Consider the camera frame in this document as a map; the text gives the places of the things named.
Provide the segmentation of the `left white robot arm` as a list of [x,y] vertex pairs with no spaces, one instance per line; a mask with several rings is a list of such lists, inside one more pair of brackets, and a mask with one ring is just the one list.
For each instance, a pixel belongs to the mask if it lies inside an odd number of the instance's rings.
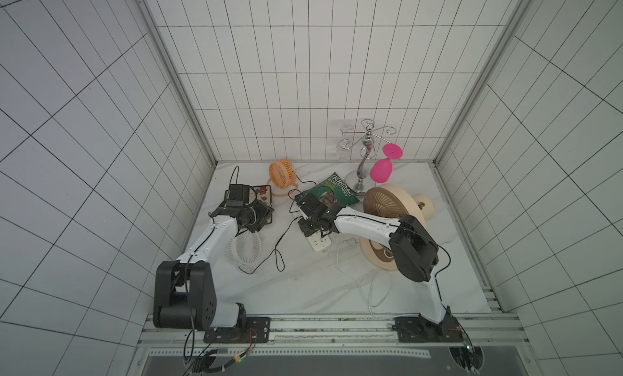
[[211,221],[199,240],[177,259],[158,266],[153,301],[155,327],[206,332],[232,341],[250,335],[244,305],[217,299],[213,267],[238,236],[260,231],[274,212],[256,195],[249,185],[229,185],[223,201],[209,214]]

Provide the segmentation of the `large beige desk fan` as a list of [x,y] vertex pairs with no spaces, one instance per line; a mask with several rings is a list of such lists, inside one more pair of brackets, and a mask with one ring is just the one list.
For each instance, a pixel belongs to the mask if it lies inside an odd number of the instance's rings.
[[[386,183],[371,188],[364,196],[363,211],[390,219],[412,215],[427,228],[426,221],[433,218],[436,208],[425,194],[410,195],[402,187]],[[397,270],[394,255],[387,247],[367,238],[360,238],[360,249],[373,266],[388,272]]]

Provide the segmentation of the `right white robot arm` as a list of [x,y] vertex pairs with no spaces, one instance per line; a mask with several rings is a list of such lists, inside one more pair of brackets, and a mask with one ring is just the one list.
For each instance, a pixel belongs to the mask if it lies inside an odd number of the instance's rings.
[[322,237],[330,233],[352,234],[388,248],[397,270],[408,280],[426,288],[420,317],[434,324],[444,320],[447,307],[432,279],[441,247],[433,241],[420,220],[413,215],[401,219],[382,218],[358,212],[340,202],[328,207],[312,194],[299,194],[294,202],[302,214],[299,228],[306,236],[317,232]]

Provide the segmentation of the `white power strip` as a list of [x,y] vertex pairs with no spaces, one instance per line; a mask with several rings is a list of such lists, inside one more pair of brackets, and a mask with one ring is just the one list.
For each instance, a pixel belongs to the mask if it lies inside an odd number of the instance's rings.
[[[305,214],[303,214],[303,212],[301,212],[299,208],[295,208],[294,206],[292,206],[289,209],[289,212],[290,214],[293,215],[293,217],[296,218],[296,220],[299,220],[301,218],[304,218],[304,219],[308,218]],[[304,236],[309,246],[315,253],[320,253],[328,249],[329,246],[331,246],[330,237],[328,235],[322,236],[320,230],[316,231],[315,233],[311,235],[308,235],[308,236],[304,235]]]

